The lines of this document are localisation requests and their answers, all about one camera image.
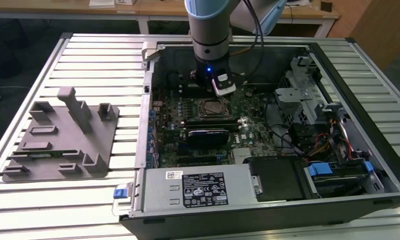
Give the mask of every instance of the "red wire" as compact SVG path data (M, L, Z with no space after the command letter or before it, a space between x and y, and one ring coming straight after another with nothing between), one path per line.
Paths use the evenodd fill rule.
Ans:
M354 147L353 147L353 145L351 145L351 143L350 143L350 141L346 139L346 138L342 138L345 141L346 141L346 143L349 144L349 157L350 157L350 159L353 160L354 159L354 155L353 155L353 151L354 151Z
M315 138L315 148L318 148L318 144L319 144L319 140L321 140L321 137L322 136L327 136L327 135L330 135L329 133L321 133L318 136L317 136L317 138Z

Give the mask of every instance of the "blue latch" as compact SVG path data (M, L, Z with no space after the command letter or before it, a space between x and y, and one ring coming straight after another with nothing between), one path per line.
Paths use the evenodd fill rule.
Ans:
M114 199L127 199L128 198L128 189L118 188L114 190Z
M311 166L309 167L309 172L311 176L334 173L330 164L326 162L311 164Z
M373 163L370 161L365 162L365 167L369 173L374 172L374 166Z

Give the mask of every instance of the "metal panel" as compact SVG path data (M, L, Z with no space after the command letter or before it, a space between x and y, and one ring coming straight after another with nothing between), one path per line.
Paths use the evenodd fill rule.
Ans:
M102 62L102 63L59 63L55 70L142 70L142 63Z
M142 62L143 56L62 56L60 63L132 63Z
M84 78L83 80L75 78L48 79L46 81L47 87L124 87L124 86L143 86L144 78Z
M140 49L66 49L63 55L139 55Z
M234 40L251 42L254 37L235 37ZM40 91L36 93L36 90L32 90L31 93L36 93L35 100L48 100L54 105L63 106L54 97L56 90L59 87L76 86L80 100L87 101L90 105L112 103L119 106L119 129L110 161L112 171L102 179L78 181L6 183L0 176L0 240L136 240L112 214L111 200L114 187L131 182L135 177L140 116L138 95L144 82L144 71L136 70L136 66L143 61L140 52L144 41L190 43L191 39L183 35L75 34L64 55L59 59L52 58L52 62L47 64L59 65L55 71L40 77ZM310 43L313 39L266 38L266 42L270 43L282 41ZM345 39L315 38L314 41L325 49L400 155L400 94L393 90L383 76L377 74L381 73L378 68L366 61L366 57ZM331 98L338 101L335 94L331 94ZM24 136L24 129L31 121L24 112L19 113L18 117L22 119L19 130L14 135L4 136L10 139L8 145L6 141L0 143L4 149L0 154L0 170L10 164L7 156L16 149L15 144ZM346 224L234 234L208 239L390 239L395 236L400 239L400 207L378 211Z

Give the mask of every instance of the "white paper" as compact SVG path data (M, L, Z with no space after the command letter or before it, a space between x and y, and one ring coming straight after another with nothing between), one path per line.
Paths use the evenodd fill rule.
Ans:
M310 4L311 4L310 0L297 0L297 1L291 1L291 2L286 3L286 5L290 5L292 8L306 6L306 5L310 5Z
M91 0L91 9L112 9L115 7L115 0Z

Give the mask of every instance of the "table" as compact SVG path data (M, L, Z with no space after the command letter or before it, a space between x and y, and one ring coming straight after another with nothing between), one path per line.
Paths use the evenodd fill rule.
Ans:
M10 164L30 125L35 101L63 105L59 87L76 88L88 105L108 102L120 109L110 168L100 179L6 183L0 175L0 240L136 240L112 214L114 190L135 177L135 154L146 72L143 42L191 42L184 35L74 34L59 40L39 78L0 141L0 172ZM400 92L358 44L343 38L266 37L266 42L317 42L330 58L390 144L400 156ZM235 42L252 42L235 36ZM333 87L325 84L334 101ZM238 234L220 239L400 240L400 207L381 210L350 223Z
M280 24L319 25L315 37L326 38L341 14L318 9L321 0L311 6L284 9ZM188 21L184 2L180 0L138 0L135 5L116 4L115 8L90 9L90 0L0 0L0 18L136 20L142 34L150 34L148 21Z

